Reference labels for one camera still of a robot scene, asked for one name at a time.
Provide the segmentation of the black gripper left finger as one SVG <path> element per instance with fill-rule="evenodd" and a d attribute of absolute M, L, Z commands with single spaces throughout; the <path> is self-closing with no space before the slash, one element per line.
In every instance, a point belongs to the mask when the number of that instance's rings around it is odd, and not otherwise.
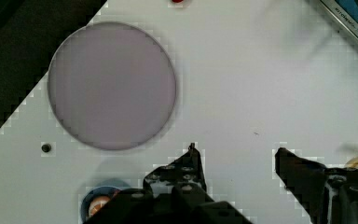
<path fill-rule="evenodd" d="M 119 189 L 83 224 L 252 224 L 227 202 L 207 193 L 200 152 L 190 144 L 173 162 L 159 166 L 139 189 Z"/>

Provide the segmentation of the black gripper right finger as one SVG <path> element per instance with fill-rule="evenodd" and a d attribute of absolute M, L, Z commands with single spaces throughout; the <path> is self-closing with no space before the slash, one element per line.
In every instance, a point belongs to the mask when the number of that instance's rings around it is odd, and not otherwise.
<path fill-rule="evenodd" d="M 281 147 L 275 172 L 311 224 L 358 224 L 358 169 L 328 168 Z"/>

